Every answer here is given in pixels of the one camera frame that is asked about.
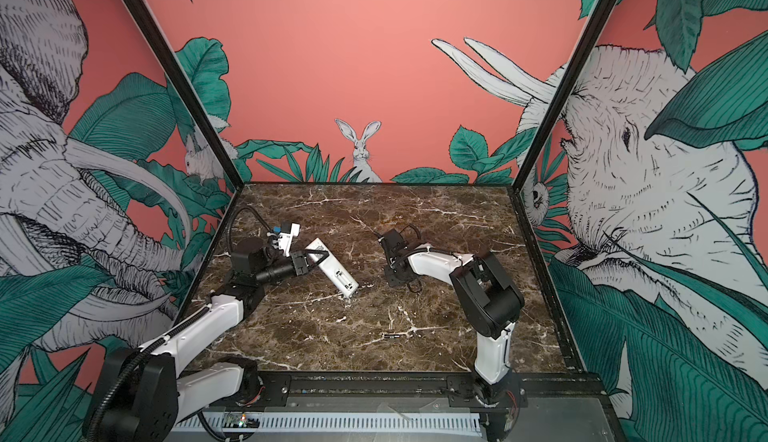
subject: white remote control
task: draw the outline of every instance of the white remote control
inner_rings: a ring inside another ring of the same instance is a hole
[[[322,270],[328,279],[331,279],[331,282],[337,289],[339,289],[339,292],[344,294],[344,297],[349,298],[352,293],[357,290],[358,283],[350,273],[344,269],[344,266],[341,265],[339,259],[337,259],[326,245],[322,243],[320,238],[313,240],[312,244],[308,245],[307,248],[328,251],[328,258],[320,263],[320,270]],[[309,257],[312,258],[313,262],[317,262],[320,260],[321,256],[317,254],[309,254]]]

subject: small black object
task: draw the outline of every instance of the small black object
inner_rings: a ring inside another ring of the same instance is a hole
[[[457,267],[451,282],[467,320],[485,337],[498,338],[509,322],[519,319],[525,299],[491,251]],[[490,287],[484,289],[480,282]]]

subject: elephant ear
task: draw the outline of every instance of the elephant ear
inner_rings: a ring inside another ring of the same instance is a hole
[[[0,64],[61,124],[78,93],[88,38],[72,0],[0,0]],[[40,44],[45,34],[45,44]]]

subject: rabbit illustration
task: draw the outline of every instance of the rabbit illustration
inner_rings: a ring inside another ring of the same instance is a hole
[[[339,129],[341,130],[341,133],[344,134],[344,137],[355,143],[355,150],[352,152],[352,159],[354,159],[354,170],[352,171],[352,174],[360,172],[360,176],[357,177],[357,182],[381,182],[382,179],[373,172],[373,169],[371,169],[368,164],[368,159],[371,157],[371,154],[368,152],[368,149],[366,149],[366,141],[381,128],[382,123],[373,121],[368,124],[366,130],[362,131],[362,137],[360,139],[357,138],[357,133],[348,123],[340,119],[336,119],[336,123],[339,124]]]

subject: pink wall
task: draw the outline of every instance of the pink wall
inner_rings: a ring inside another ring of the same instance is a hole
[[[193,1],[148,3],[174,50],[200,36],[224,45],[232,111],[223,138],[320,143],[332,162],[346,157],[344,171],[352,144],[333,120],[358,135],[382,121],[368,148],[385,181],[421,166],[469,173],[448,157],[459,125],[485,135],[491,150],[517,127],[522,110],[468,82],[433,38],[465,49],[462,38],[475,38],[546,78],[584,23],[579,0]],[[249,166],[254,180],[278,180]]]

